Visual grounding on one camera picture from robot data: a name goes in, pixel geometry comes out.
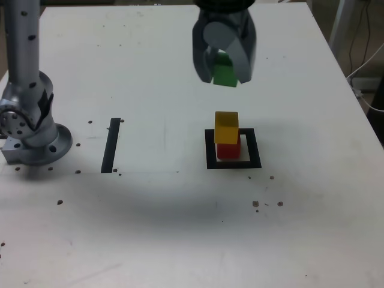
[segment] white cable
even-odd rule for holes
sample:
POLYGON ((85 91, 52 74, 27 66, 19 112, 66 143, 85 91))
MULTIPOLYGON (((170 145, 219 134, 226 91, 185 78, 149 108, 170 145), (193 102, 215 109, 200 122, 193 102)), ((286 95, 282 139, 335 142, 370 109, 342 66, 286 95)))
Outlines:
POLYGON ((378 50, 371 56, 370 59, 368 59, 364 64, 362 64, 359 68, 357 68, 354 72, 352 72, 348 77, 347 77, 347 80, 352 76, 354 75, 357 71, 359 71, 362 67, 366 66, 368 64, 368 62, 370 62, 375 56, 376 54, 378 54, 378 52, 384 47, 384 43, 380 46, 380 48, 378 48, 378 50))
MULTIPOLYGON (((368 62, 370 62, 377 54, 378 52, 384 47, 384 43, 378 48, 378 50, 371 56, 370 59, 368 59, 364 64, 362 64, 359 68, 357 68, 354 72, 352 72, 346 79, 349 80, 349 78, 354 75, 357 71, 359 71, 362 67, 364 67, 365 65, 368 64, 368 62)), ((354 91, 355 93, 355 96, 357 98, 360 98, 370 109, 374 110, 374 111, 377 111, 377 112, 384 112, 384 110, 380 110, 380 109, 377 109, 377 108, 374 108, 372 107, 371 105, 369 105, 369 103, 364 99, 364 95, 361 93, 361 91, 359 89, 356 89, 354 87, 351 86, 351 89, 354 91)))

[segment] cable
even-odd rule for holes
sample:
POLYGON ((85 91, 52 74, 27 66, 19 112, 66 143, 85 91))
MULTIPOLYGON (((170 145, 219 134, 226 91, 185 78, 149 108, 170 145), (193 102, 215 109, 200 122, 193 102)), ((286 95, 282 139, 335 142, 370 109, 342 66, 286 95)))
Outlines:
POLYGON ((362 64, 359 68, 357 68, 354 72, 352 72, 350 75, 347 76, 347 80, 354 75, 357 71, 359 71, 362 67, 366 66, 375 56, 378 54, 378 52, 384 47, 384 43, 378 48, 378 50, 371 56, 370 59, 368 59, 364 64, 362 64))
MULTIPOLYGON (((361 65, 365 62, 365 59, 367 57, 367 52, 368 52, 368 47, 369 47, 369 44, 370 44, 370 40, 371 40, 371 25, 370 25, 370 16, 369 16, 369 13, 368 13, 368 9, 371 5, 371 0, 368 0, 367 2, 367 6, 365 6, 365 14, 367 16, 367 28, 368 28, 368 39, 367 39, 367 43, 365 45, 365 51, 364 51, 364 57, 361 61, 361 65)), ((353 75, 350 79, 350 82, 351 82, 351 86, 353 86, 353 78, 355 78, 357 76, 358 72, 353 75)))
MULTIPOLYGON (((349 78, 351 77, 351 76, 353 76, 356 72, 358 72, 362 67, 364 67, 364 66, 366 66, 377 54, 378 54, 378 52, 382 49, 384 47, 384 43, 378 48, 378 50, 371 56, 371 58, 370 59, 368 59, 364 64, 362 64, 359 68, 357 68, 354 72, 352 72, 350 75, 348 75, 348 77, 346 78, 347 79, 347 81, 349 80, 349 78)), ((361 91, 360 90, 358 90, 358 89, 356 89, 356 88, 354 88, 354 87, 352 87, 351 86, 351 89, 354 91, 354 93, 355 93, 355 95, 356 95, 356 97, 360 97, 360 99, 370 108, 370 109, 372 109, 372 110, 374 110, 374 111, 377 111, 377 112, 384 112, 384 110, 379 110, 379 109, 377 109, 377 108, 374 108, 374 107, 372 107, 371 105, 369 105, 369 103, 364 99, 364 95, 362 95, 361 94, 361 91)))
POLYGON ((363 7, 361 8, 361 13, 360 13, 359 23, 358 23, 358 26, 356 27, 356 31, 355 31, 355 34, 354 34, 354 36, 353 36, 352 43, 351 43, 351 45, 350 45, 350 49, 349 49, 349 65, 350 65, 350 71, 349 71, 349 73, 352 73, 352 71, 353 71, 352 49, 353 49, 353 45, 354 45, 354 43, 355 43, 356 36, 357 36, 357 34, 358 34, 360 25, 361 25, 362 16, 363 16, 363 13, 364 13, 364 8, 367 6, 367 4, 368 4, 368 2, 364 3, 363 7))

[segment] red cube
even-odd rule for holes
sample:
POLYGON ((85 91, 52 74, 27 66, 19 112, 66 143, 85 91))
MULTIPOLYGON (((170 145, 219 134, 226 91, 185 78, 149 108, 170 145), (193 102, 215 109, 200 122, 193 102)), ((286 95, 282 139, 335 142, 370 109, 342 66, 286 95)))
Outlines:
POLYGON ((240 157, 241 141, 238 135, 237 144, 217 144, 218 159, 238 159, 240 157))

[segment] black tape strip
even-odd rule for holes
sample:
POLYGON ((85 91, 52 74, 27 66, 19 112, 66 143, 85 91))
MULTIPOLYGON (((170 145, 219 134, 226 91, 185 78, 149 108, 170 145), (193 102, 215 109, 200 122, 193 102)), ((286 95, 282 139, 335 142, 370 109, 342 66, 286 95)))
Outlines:
POLYGON ((102 173, 112 173, 113 161, 115 160, 116 145, 118 143, 120 128, 120 118, 112 118, 109 124, 109 132, 104 151, 103 163, 101 165, 102 173))

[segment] black square outline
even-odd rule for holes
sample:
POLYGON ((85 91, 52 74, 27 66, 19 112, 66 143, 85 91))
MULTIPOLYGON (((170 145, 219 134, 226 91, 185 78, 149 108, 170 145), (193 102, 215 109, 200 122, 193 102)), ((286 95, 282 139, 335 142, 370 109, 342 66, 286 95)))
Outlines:
POLYGON ((262 167, 253 128, 240 128, 239 133, 240 135, 245 135, 247 138, 247 146, 250 159, 248 161, 218 162, 216 160, 215 130, 205 130, 205 152, 207 169, 252 169, 262 167))

